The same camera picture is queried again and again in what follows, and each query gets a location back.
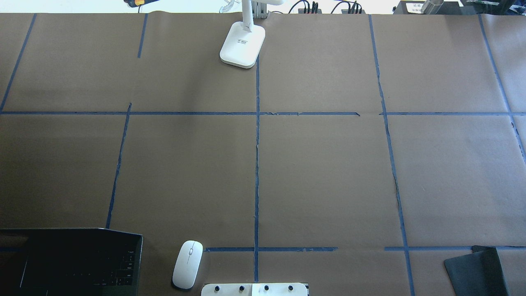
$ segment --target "white lamp base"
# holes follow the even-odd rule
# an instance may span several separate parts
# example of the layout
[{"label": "white lamp base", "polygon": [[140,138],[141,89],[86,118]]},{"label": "white lamp base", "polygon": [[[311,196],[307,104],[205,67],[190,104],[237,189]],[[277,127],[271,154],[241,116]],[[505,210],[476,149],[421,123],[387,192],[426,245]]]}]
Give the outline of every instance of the white lamp base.
[{"label": "white lamp base", "polygon": [[219,57],[226,64],[245,69],[252,68],[258,58],[263,40],[265,40],[263,27],[253,25],[252,32],[248,32],[243,29],[243,22],[235,22],[228,32]]}]

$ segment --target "vertical blue line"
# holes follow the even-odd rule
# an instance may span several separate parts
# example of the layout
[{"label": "vertical blue line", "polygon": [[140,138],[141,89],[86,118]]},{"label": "vertical blue line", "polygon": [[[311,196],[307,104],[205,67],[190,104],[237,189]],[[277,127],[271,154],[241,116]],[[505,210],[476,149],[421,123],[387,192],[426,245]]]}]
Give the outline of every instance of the vertical blue line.
[{"label": "vertical blue line", "polygon": [[140,58],[140,54],[143,52],[143,42],[144,42],[144,33],[146,32],[146,22],[148,21],[148,14],[144,14],[144,22],[143,22],[143,32],[140,36],[140,43],[139,43],[139,53],[137,54],[137,58]]},{"label": "vertical blue line", "polygon": [[259,282],[259,56],[256,60],[256,206],[254,208],[254,283]]},{"label": "vertical blue line", "polygon": [[11,85],[13,83],[13,79],[15,78],[16,70],[18,69],[20,60],[22,59],[22,55],[24,54],[24,49],[26,48],[27,41],[29,40],[29,35],[31,34],[31,30],[33,29],[33,25],[35,24],[35,19],[36,13],[33,14],[33,19],[31,20],[31,24],[29,25],[29,29],[26,33],[26,38],[24,39],[24,43],[22,44],[22,48],[20,49],[20,53],[18,54],[18,58],[16,59],[15,67],[13,68],[13,72],[11,73],[11,78],[9,79],[9,83],[7,84],[7,88],[4,93],[4,99],[2,100],[2,104],[0,105],[0,113],[4,110],[4,105],[7,100],[7,96],[9,95],[9,90],[11,89]]},{"label": "vertical blue line", "polygon": [[126,121],[124,122],[123,138],[120,141],[119,160],[117,161],[117,170],[115,171],[115,178],[113,179],[112,198],[109,200],[109,209],[108,209],[108,218],[106,219],[106,228],[109,228],[109,224],[112,221],[112,211],[113,211],[113,204],[115,202],[115,192],[117,190],[117,180],[119,179],[120,164],[123,160],[124,140],[126,139],[126,132],[128,131],[128,122],[130,120],[130,112],[132,110],[131,105],[132,104],[130,103],[130,105],[128,106],[128,111],[126,112]]},{"label": "vertical blue line", "polygon": [[495,65],[495,60],[493,59],[493,53],[491,52],[490,44],[486,36],[486,30],[484,29],[484,22],[482,21],[482,16],[480,14],[479,14],[479,23],[480,23],[480,29],[482,30],[482,37],[484,37],[484,43],[486,44],[486,49],[488,50],[488,55],[491,61],[491,66],[493,67],[493,71],[495,72],[495,77],[497,78],[497,82],[499,83],[500,92],[502,94],[502,97],[504,98],[506,109],[508,110],[508,114],[510,115],[511,125],[515,133],[515,137],[517,138],[519,149],[521,150],[522,160],[524,161],[524,163],[526,163],[526,153],[524,152],[524,145],[522,145],[521,136],[519,135],[519,131],[517,130],[517,125],[515,124],[515,119],[513,118],[513,115],[511,113],[511,107],[508,101],[508,96],[506,95],[506,91],[504,91],[504,87],[502,86],[502,80],[500,79],[499,71],[497,70],[497,65]]},{"label": "vertical blue line", "polygon": [[389,134],[389,122],[387,119],[387,108],[386,108],[386,102],[383,96],[383,90],[382,85],[380,84],[380,65],[378,63],[378,54],[376,51],[376,41],[375,41],[375,32],[372,27],[372,17],[369,15],[369,28],[371,30],[371,40],[372,40],[372,50],[375,55],[375,65],[376,65],[376,76],[378,79],[378,90],[380,91],[380,97],[382,98],[382,112],[383,112],[383,122],[386,127],[386,136],[387,136],[387,146],[389,148],[389,159],[391,160],[391,170],[393,174],[394,185],[396,187],[396,198],[398,201],[398,218],[400,219],[400,230],[402,231],[402,241],[403,241],[403,252],[406,256],[406,268],[407,268],[407,277],[409,281],[409,290],[411,292],[411,296],[414,296],[414,285],[413,285],[413,274],[411,271],[411,261],[409,259],[409,248],[407,246],[407,236],[406,236],[406,226],[403,220],[403,212],[402,212],[402,202],[400,199],[400,190],[398,188],[398,178],[396,175],[396,167],[395,167],[395,157],[393,155],[393,149],[391,145],[391,135]]}]

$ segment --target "white computer mouse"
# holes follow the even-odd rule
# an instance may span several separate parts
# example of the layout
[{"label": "white computer mouse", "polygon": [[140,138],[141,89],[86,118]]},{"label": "white computer mouse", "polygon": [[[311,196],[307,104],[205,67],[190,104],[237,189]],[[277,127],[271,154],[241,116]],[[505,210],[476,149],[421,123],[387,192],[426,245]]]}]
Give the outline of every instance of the white computer mouse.
[{"label": "white computer mouse", "polygon": [[194,286],[202,255],[203,245],[200,242],[186,241],[183,244],[171,277],[176,287],[190,289]]}]

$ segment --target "white label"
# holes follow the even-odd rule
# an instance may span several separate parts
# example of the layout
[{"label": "white label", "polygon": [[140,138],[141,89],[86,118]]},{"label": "white label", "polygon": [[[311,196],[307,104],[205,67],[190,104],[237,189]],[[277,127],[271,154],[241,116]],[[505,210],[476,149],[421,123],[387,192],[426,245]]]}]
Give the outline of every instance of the white label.
[{"label": "white label", "polygon": [[406,3],[408,13],[422,14],[422,3]]}]

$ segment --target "laptop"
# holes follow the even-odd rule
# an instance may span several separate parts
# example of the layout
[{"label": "laptop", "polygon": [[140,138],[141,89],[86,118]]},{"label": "laptop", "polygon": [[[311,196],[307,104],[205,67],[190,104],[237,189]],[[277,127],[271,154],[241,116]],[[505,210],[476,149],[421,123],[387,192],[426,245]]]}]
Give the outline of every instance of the laptop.
[{"label": "laptop", "polygon": [[0,291],[135,296],[142,246],[140,234],[102,228],[0,229]]}]

